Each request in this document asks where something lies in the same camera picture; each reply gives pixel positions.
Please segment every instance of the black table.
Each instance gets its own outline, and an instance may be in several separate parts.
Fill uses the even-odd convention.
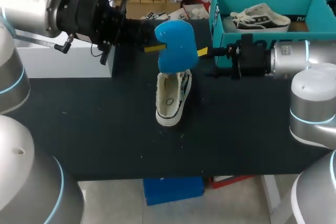
[[[191,23],[198,48],[209,45],[208,21]],[[112,79],[32,79],[9,114],[77,180],[291,174],[328,153],[291,137],[288,80],[205,77],[202,60],[181,122],[168,128],[155,118],[157,53],[115,56]]]

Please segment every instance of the black and white sneaker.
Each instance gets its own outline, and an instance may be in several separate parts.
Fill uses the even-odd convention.
[[[252,6],[241,13],[224,18],[227,33],[286,33],[290,19],[277,14],[265,3]]]
[[[175,74],[158,74],[156,119],[162,126],[174,126],[180,121],[191,81],[190,70]]]

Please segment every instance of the tile floor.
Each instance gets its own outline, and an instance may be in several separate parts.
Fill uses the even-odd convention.
[[[276,176],[281,196],[296,175]],[[80,182],[86,193],[83,224],[269,224],[259,177],[220,189],[207,188],[202,197],[146,205],[141,179]]]

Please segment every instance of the black cable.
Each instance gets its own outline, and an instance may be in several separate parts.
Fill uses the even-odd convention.
[[[100,57],[100,56],[103,55],[103,53],[101,53],[99,55],[94,55],[93,52],[92,52],[92,46],[93,46],[93,43],[91,43],[91,49],[90,49],[92,56],[94,56],[94,57]]]
[[[91,43],[91,48],[90,48],[90,51],[91,51],[91,55],[94,56],[94,57],[100,57],[103,55],[103,53],[99,54],[99,55],[94,55],[93,52],[92,52],[92,46],[93,46],[93,43]]]

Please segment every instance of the blue crate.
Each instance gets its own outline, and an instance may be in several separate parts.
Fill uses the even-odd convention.
[[[226,47],[241,39],[239,33],[225,33],[222,17],[231,12],[267,3],[272,10],[297,20],[305,20],[309,32],[255,33],[254,41],[263,40],[270,49],[279,40],[336,39],[336,18],[326,0],[212,0],[209,25],[213,47]],[[232,63],[226,57],[216,59],[219,67],[229,68]]]
[[[204,184],[201,177],[146,178],[143,180],[143,189],[147,205],[152,206],[201,196]]]

